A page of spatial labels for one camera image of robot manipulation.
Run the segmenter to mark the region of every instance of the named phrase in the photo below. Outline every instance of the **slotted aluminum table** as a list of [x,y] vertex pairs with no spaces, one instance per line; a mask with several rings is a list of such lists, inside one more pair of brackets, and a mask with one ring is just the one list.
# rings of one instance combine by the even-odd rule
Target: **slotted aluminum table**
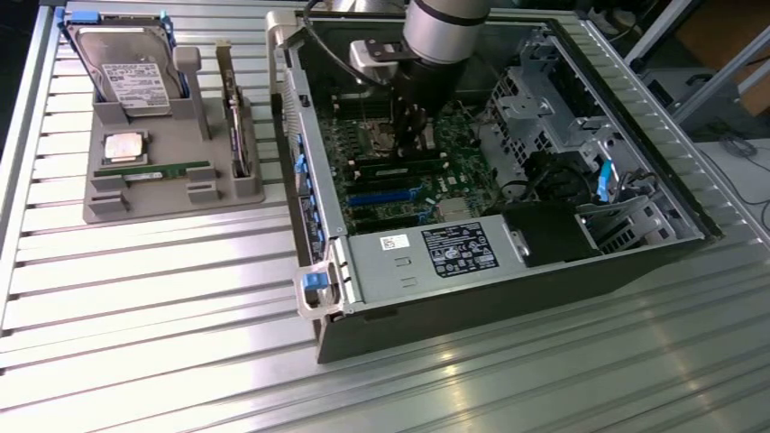
[[766,235],[595,29],[568,13],[518,12],[564,24],[727,238],[610,296],[315,363],[289,287],[297,258],[263,34],[267,11],[301,6],[67,5],[165,10],[179,42],[201,47],[212,95],[213,42],[233,42],[268,184],[259,207],[107,226],[80,219],[92,83],[40,8],[0,167],[0,431],[768,429]]

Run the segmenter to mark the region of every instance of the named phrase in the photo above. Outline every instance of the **barcode sticker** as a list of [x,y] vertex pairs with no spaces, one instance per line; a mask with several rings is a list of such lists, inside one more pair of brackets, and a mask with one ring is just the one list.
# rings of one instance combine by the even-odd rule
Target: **barcode sticker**
[[117,102],[124,108],[168,106],[168,94],[155,63],[101,65]]
[[406,235],[386,236],[380,237],[380,244],[383,245],[383,251],[396,250],[410,246],[410,239]]

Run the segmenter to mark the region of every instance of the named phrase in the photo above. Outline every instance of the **gray plastic stand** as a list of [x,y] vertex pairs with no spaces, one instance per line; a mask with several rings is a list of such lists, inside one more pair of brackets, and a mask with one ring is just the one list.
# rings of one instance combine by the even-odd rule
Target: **gray plastic stand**
[[[85,206],[87,223],[155,217],[216,207],[237,206],[264,201],[260,162],[253,137],[253,122],[248,100],[243,102],[244,137],[249,145],[251,176],[232,177],[229,128],[223,102],[201,98],[196,71],[200,53],[195,47],[175,49],[175,64],[185,73],[188,99],[169,101],[171,116],[131,118],[119,103],[93,103],[92,141],[88,156]],[[95,177],[104,166],[104,140],[120,133],[144,137],[147,160],[120,168],[147,167],[192,161],[208,161],[208,166],[187,169],[176,179],[125,181],[123,176]]]

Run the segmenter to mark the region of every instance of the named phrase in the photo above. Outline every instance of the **hard drive label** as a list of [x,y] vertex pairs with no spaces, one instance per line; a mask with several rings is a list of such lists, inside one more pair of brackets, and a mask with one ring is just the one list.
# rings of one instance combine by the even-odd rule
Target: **hard drive label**
[[104,64],[103,68],[124,108],[168,106],[164,80],[155,63]]
[[422,238],[442,278],[499,266],[480,223],[424,230]]

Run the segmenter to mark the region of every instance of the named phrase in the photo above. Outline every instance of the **motherboard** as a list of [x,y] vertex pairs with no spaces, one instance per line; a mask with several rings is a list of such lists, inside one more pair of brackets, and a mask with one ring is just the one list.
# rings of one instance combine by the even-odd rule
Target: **motherboard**
[[321,121],[325,153],[348,231],[360,235],[479,217],[494,204],[494,173],[472,119],[447,106],[420,136],[422,152],[394,156],[386,118]]

